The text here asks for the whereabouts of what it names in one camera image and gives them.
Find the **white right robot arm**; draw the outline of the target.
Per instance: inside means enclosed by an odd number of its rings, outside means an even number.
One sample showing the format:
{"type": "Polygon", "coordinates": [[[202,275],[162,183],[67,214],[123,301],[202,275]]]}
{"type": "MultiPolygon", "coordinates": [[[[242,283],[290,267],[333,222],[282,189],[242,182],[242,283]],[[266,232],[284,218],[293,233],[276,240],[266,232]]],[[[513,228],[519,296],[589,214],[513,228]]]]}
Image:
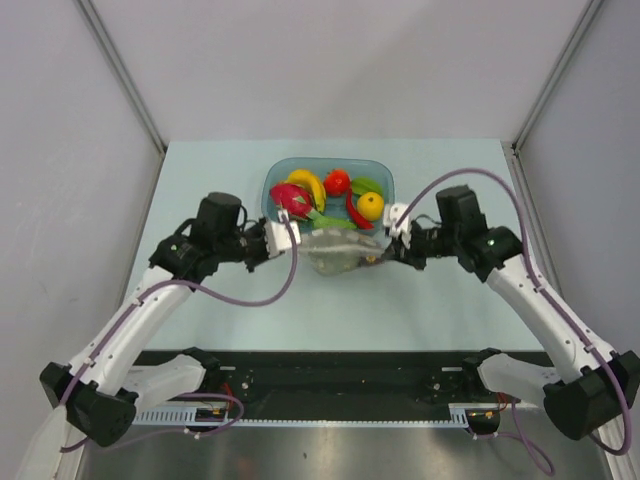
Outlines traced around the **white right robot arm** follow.
{"type": "Polygon", "coordinates": [[[450,187],[436,201],[441,222],[433,228],[410,219],[406,204],[385,208],[391,239],[386,257],[417,270],[431,258],[456,258],[516,312],[552,362],[541,367],[484,350],[461,376],[463,393],[473,401],[500,392],[530,402],[571,440],[627,413],[639,389],[638,355],[617,352],[589,329],[547,283],[521,240],[505,226],[488,227],[473,190],[450,187]]]}

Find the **clear patterned zip bag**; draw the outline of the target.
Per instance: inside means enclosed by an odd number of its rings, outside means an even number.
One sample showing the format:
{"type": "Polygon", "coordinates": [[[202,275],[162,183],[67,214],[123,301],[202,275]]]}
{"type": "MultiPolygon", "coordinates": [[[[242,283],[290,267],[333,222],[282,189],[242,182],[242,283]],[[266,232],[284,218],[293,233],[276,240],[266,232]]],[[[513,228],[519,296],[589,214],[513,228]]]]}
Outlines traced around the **clear patterned zip bag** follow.
{"type": "Polygon", "coordinates": [[[323,276],[336,276],[385,262],[385,247],[355,230],[328,227],[301,235],[299,253],[323,276]]]}

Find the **green netted melon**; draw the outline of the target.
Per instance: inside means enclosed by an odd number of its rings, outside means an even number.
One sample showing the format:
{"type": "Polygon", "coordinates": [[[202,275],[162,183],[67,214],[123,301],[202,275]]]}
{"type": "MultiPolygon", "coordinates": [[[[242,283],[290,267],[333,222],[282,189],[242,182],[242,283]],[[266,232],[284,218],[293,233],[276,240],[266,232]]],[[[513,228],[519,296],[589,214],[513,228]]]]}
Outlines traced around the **green netted melon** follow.
{"type": "Polygon", "coordinates": [[[307,256],[317,273],[335,276],[358,268],[358,260],[364,253],[354,244],[336,244],[312,248],[307,256]]]}

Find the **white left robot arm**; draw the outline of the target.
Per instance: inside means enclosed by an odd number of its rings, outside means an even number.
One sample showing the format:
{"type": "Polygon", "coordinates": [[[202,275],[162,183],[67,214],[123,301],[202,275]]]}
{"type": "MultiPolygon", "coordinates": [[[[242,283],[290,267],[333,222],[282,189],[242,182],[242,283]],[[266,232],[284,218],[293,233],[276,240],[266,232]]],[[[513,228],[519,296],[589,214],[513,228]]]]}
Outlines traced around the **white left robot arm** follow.
{"type": "Polygon", "coordinates": [[[141,394],[124,379],[151,337],[202,281],[223,263],[244,263],[254,270],[268,260],[266,218],[240,221],[246,213],[239,198],[213,192],[200,202],[195,217],[156,247],[148,268],[130,297],[94,340],[65,364],[49,363],[39,380],[52,407],[102,447],[119,440],[137,413],[141,394]]]}

